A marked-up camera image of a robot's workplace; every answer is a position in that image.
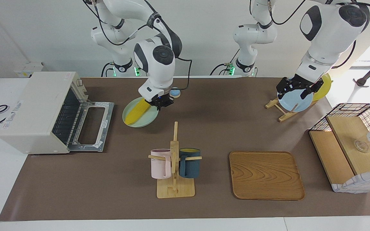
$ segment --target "brown table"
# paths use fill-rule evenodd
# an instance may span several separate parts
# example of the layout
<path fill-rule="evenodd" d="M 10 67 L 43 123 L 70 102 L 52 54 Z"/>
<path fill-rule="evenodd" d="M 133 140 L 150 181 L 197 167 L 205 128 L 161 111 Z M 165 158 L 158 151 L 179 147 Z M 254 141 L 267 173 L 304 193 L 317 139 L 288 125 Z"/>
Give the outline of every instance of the brown table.
<path fill-rule="evenodd" d="M 307 134 L 331 110 L 326 99 L 279 123 L 280 111 L 264 108 L 276 97 L 279 79 L 192 79 L 190 88 L 152 124 L 134 129 L 123 124 L 121 115 L 125 105 L 139 97 L 143 82 L 84 79 L 92 101 L 116 104 L 104 152 L 29 155 L 0 221 L 370 215 L 370 193 L 332 191 Z M 185 85 L 185 79 L 175 84 Z M 157 199 L 147 156 L 151 149 L 169 147 L 174 121 L 179 121 L 181 147 L 201 149 L 201 174 L 195 180 L 195 197 Z M 236 150 L 291 152 L 305 199 L 236 199 L 228 161 Z"/>

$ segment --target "wooden tray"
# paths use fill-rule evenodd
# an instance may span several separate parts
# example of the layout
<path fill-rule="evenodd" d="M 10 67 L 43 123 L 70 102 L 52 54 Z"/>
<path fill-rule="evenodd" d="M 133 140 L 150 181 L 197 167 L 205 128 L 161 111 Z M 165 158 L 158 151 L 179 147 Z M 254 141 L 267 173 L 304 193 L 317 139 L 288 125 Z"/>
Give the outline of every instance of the wooden tray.
<path fill-rule="evenodd" d="M 289 152 L 231 152 L 233 193 L 245 200 L 298 201 L 305 196 Z"/>

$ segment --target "floor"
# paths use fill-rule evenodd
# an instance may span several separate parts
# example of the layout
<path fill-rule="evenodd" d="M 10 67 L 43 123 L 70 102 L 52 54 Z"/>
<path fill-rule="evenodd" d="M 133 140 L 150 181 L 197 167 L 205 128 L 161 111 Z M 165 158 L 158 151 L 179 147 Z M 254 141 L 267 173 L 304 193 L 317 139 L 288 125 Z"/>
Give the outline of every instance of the floor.
<path fill-rule="evenodd" d="M 360 88 L 352 79 L 364 77 L 368 70 L 348 70 L 340 78 L 333 78 L 332 88 L 326 96 L 332 107 L 340 103 L 370 103 L 370 78 L 366 82 L 368 88 Z"/>

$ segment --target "light blue plate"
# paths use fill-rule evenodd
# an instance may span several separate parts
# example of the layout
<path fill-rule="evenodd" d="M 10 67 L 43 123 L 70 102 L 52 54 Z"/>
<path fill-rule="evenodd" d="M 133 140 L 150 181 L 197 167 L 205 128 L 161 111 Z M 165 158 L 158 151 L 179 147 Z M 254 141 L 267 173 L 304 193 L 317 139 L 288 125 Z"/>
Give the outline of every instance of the light blue plate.
<path fill-rule="evenodd" d="M 294 112 L 304 111 L 311 105 L 314 93 L 311 93 L 304 99 L 301 99 L 302 92 L 304 92 L 304 89 L 288 92 L 283 96 L 282 99 L 279 100 L 279 103 L 288 111 L 291 111 L 296 104 L 298 104 L 298 106 L 295 108 Z"/>
<path fill-rule="evenodd" d="M 122 120 L 125 123 L 125 118 L 129 114 L 129 112 L 132 111 L 132 109 L 137 105 L 137 103 L 143 99 L 142 97 L 136 98 L 133 101 L 131 101 L 122 112 Z M 156 117 L 158 116 L 159 111 L 157 110 L 157 107 L 151 106 L 148 111 L 144 113 L 144 115 L 139 118 L 139 120 L 133 124 L 130 124 L 128 126 L 130 127 L 145 127 L 148 124 L 152 123 Z"/>

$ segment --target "wooden mug tree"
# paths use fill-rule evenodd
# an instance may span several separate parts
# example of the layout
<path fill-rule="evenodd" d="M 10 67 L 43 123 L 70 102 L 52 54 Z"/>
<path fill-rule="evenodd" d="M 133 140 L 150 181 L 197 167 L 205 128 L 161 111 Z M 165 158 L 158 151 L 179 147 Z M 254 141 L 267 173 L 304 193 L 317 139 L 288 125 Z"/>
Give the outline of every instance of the wooden mug tree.
<path fill-rule="evenodd" d="M 183 178 L 179 176 L 179 141 L 178 141 L 178 122 L 175 122 L 173 130 L 173 141 L 171 141 L 171 173 L 172 177 L 157 180 L 157 197 L 176 198 L 195 196 L 195 183 L 192 178 Z M 164 157 L 149 155 L 150 159 L 165 161 Z M 185 160 L 199 160 L 199 157 L 188 157 Z"/>

